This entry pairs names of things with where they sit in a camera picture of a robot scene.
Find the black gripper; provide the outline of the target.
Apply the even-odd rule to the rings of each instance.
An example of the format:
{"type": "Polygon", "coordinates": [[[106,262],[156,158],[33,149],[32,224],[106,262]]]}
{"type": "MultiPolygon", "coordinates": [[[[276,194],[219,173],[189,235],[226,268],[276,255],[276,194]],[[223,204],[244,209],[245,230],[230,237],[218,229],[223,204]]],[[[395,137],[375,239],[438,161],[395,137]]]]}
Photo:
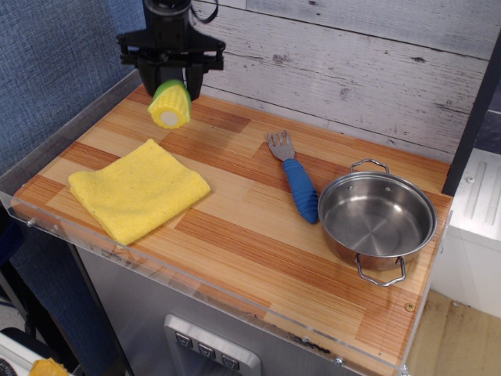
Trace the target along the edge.
{"type": "Polygon", "coordinates": [[[146,9],[144,16],[144,29],[117,36],[121,62],[139,70],[151,97],[164,82],[163,68],[185,68],[186,88],[195,101],[205,72],[224,67],[225,43],[197,31],[188,9],[146,9]]]}

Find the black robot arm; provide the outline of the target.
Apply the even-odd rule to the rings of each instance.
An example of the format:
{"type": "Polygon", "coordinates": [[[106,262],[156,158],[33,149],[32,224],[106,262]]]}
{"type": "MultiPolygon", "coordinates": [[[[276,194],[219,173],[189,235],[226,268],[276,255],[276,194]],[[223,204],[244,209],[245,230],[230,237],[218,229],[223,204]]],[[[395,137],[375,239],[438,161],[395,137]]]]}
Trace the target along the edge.
{"type": "Polygon", "coordinates": [[[198,99],[204,75],[224,67],[225,43],[197,31],[190,17],[209,24],[218,8],[202,19],[191,1],[144,1],[142,6],[146,27],[117,36],[121,62],[139,71],[150,96],[165,82],[179,80],[190,99],[198,99]]]}

